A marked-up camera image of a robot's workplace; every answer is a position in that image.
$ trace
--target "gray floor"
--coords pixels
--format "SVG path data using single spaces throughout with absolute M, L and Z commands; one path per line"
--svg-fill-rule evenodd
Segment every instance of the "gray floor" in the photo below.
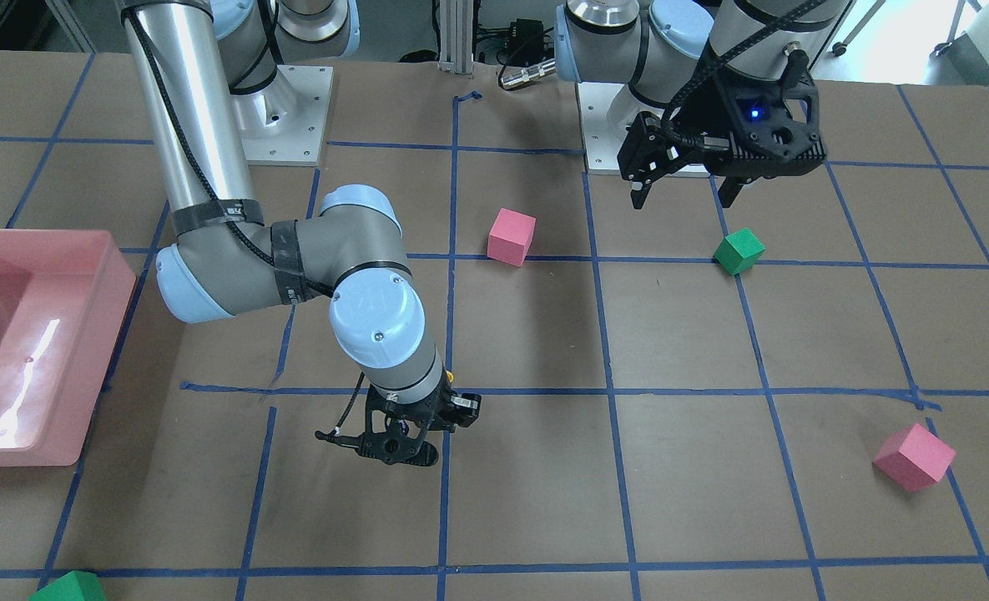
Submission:
M 321 168 L 254 168 L 257 197 L 395 203 L 484 395 L 418 469 L 312 438 L 356 379 L 319 301 L 166 312 L 131 60 L 0 53 L 0 228 L 108 229 L 139 275 L 81 462 L 0 469 L 0 600 L 75 568 L 113 601 L 989 598 L 986 90 L 822 83 L 829 166 L 635 212 L 585 174 L 571 85 L 335 63 Z M 502 206 L 537 217 L 521 269 L 483 258 Z M 730 278 L 709 256 L 742 227 L 769 250 Z M 913 422 L 959 456 L 909 494 L 870 461 Z

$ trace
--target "pink cube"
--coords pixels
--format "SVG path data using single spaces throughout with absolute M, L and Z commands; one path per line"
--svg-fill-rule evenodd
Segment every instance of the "pink cube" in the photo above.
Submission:
M 907 491 L 919 491 L 939 482 L 955 459 L 955 449 L 914 423 L 887 438 L 872 463 Z
M 502 263 L 521 266 L 534 235 L 535 217 L 517 213 L 516 210 L 501 209 L 487 237 L 487 256 Z
M 0 230 L 0 467 L 78 460 L 133 285 L 109 232 Z

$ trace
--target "pink plastic container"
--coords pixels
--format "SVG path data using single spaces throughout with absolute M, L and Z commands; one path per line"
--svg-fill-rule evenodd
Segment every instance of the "pink plastic container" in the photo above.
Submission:
M 0 230 L 0 467 L 78 460 L 133 286 L 109 232 Z

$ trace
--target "robotic arm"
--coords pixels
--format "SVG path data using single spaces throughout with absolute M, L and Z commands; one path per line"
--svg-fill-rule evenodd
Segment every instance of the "robotic arm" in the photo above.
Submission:
M 626 83 L 646 105 L 617 153 L 635 209 L 688 164 L 724 176 L 727 208 L 757 179 L 825 162 L 805 48 L 849 1 L 723 0 L 714 18 L 692 0 L 653 0 L 648 11 L 638 0 L 569 0 L 558 11 L 558 73 Z
M 338 4 L 282 3 L 280 11 L 315 4 L 331 10 Z M 228 61 L 220 61 L 210 4 L 128 0 L 121 14 L 178 236 L 157 256 L 157 281 L 171 312 L 198 323 L 329 296 L 335 337 L 371 387 L 363 434 L 343 437 L 336 429 L 318 437 L 387 464 L 436 463 L 438 453 L 426 434 L 470 426 L 480 398 L 449 386 L 411 285 L 401 225 L 390 200 L 376 188 L 349 185 L 323 199 L 317 220 L 265 225 L 232 114 L 224 71 Z M 290 17 L 295 21 L 284 22 L 284 14 L 278 22 L 319 20 L 319 14 L 295 11 Z M 287 31 L 296 35 L 300 30 Z M 253 56 L 240 64 L 264 60 Z M 275 71 L 273 61 L 270 77 Z M 242 84 L 251 77 L 260 78 L 257 69 Z M 383 416 L 379 431 L 373 427 L 377 413 Z

